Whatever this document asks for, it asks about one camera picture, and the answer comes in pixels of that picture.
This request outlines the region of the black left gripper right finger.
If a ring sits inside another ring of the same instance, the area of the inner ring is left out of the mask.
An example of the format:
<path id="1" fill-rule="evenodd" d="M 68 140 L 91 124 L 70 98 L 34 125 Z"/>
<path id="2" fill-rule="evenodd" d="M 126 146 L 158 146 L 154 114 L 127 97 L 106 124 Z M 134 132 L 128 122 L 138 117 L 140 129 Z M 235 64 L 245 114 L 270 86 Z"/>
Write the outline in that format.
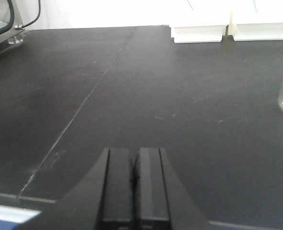
<path id="1" fill-rule="evenodd" d="M 181 183 L 165 149 L 141 148 L 135 161 L 135 178 L 138 229 L 213 229 Z"/>

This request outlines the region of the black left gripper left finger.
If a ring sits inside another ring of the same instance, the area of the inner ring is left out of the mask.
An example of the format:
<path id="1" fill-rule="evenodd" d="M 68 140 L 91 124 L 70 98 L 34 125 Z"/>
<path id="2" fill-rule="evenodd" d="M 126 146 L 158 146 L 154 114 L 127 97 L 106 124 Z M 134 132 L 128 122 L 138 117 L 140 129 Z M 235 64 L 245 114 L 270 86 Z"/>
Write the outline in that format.
<path id="1" fill-rule="evenodd" d="M 126 149 L 105 148 L 91 170 L 60 200 L 17 230 L 130 230 L 132 164 Z"/>

